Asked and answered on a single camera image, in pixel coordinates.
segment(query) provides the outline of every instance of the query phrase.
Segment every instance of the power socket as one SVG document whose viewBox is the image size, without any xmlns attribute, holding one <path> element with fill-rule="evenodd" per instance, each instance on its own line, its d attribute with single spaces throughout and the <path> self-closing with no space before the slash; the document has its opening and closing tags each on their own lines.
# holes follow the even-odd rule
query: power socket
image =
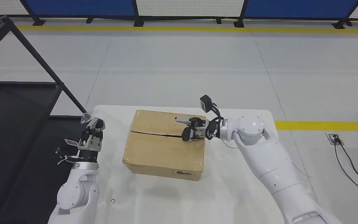
<svg viewBox="0 0 358 224">
<path fill-rule="evenodd" d="M 336 134 L 336 133 L 326 133 L 326 136 L 328 138 L 328 141 L 330 142 L 330 144 L 335 144 L 335 138 L 334 136 L 337 135 L 338 138 L 340 138 L 341 142 L 342 142 L 342 145 L 344 145 L 345 143 L 343 142 L 343 139 L 342 137 L 339 135 L 339 134 Z"/>
</svg>

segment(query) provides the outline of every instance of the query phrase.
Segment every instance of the yellow stripe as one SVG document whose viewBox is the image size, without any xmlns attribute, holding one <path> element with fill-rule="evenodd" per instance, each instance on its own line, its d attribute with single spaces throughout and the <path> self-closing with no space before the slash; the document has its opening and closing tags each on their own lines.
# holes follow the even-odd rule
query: yellow stripe
<svg viewBox="0 0 358 224">
<path fill-rule="evenodd" d="M 358 131 L 358 122 L 293 122 L 278 120 L 277 130 L 340 130 Z"/>
<path fill-rule="evenodd" d="M 358 34 L 358 29 L 299 29 L 299 28 L 235 28 L 235 27 L 132 27 L 132 26 L 19 26 L 20 30 L 35 31 L 195 31 L 195 32 L 284 32 L 310 34 Z"/>
</svg>

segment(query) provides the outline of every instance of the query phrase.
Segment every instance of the robotic hand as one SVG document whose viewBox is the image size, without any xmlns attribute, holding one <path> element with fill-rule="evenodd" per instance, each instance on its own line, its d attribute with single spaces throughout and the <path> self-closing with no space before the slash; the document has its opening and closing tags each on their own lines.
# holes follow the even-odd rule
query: robotic hand
<svg viewBox="0 0 358 224">
<path fill-rule="evenodd" d="M 105 123 L 94 118 L 82 132 L 78 152 L 68 180 L 57 193 L 57 205 L 49 224 L 89 224 L 94 223 L 99 198 L 96 183 L 98 174 L 97 155 L 101 151 Z"/>
<path fill-rule="evenodd" d="M 213 111 L 217 117 L 211 121 L 176 118 L 177 122 L 187 124 L 183 141 L 205 137 L 234 140 L 253 174 L 272 195 L 285 224 L 341 224 L 307 194 L 296 177 L 287 150 L 259 116 L 224 119 L 210 97 L 204 95 L 200 103 L 206 113 Z"/>
</svg>

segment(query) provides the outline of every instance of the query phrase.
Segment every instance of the gray floor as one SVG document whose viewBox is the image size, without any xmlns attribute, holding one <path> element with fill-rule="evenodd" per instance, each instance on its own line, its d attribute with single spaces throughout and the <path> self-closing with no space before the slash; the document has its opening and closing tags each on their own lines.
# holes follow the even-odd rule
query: gray floor
<svg viewBox="0 0 358 224">
<path fill-rule="evenodd" d="M 99 104 L 198 107 L 199 97 L 208 94 L 221 108 L 267 109 L 275 120 L 358 120 L 357 35 L 24 34 L 89 111 Z M 1 41 L 0 52 L 0 81 L 51 81 L 14 36 Z M 53 114 L 79 111 L 62 94 Z M 357 133 L 340 134 L 358 165 Z M 297 167 L 311 176 L 300 175 L 319 204 L 343 223 L 357 223 L 358 188 L 340 170 L 325 132 L 279 136 Z M 353 176 L 340 150 L 338 155 Z"/>
</svg>

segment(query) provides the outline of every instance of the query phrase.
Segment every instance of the cardboard box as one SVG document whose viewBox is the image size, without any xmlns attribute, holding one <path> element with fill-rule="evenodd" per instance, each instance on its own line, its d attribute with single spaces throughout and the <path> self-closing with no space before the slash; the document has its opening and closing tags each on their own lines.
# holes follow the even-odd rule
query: cardboard box
<svg viewBox="0 0 358 224">
<path fill-rule="evenodd" d="M 204 169 L 205 140 L 184 142 L 186 127 L 175 117 L 204 116 L 137 110 L 129 130 L 123 163 L 135 174 L 199 180 Z"/>
</svg>

